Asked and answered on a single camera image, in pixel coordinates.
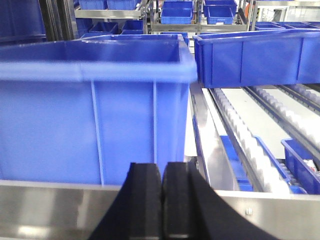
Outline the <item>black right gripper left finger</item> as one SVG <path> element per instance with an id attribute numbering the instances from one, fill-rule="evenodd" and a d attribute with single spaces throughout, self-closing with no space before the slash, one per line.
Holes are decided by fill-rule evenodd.
<path id="1" fill-rule="evenodd" d="M 162 185 L 154 163 L 131 163 L 115 200 L 90 240 L 160 240 Z"/>

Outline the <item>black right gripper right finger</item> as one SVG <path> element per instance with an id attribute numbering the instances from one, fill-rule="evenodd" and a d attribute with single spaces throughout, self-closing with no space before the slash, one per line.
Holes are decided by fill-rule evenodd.
<path id="1" fill-rule="evenodd" d="M 274 240 L 210 187 L 193 163 L 169 162 L 162 183 L 166 240 Z"/>

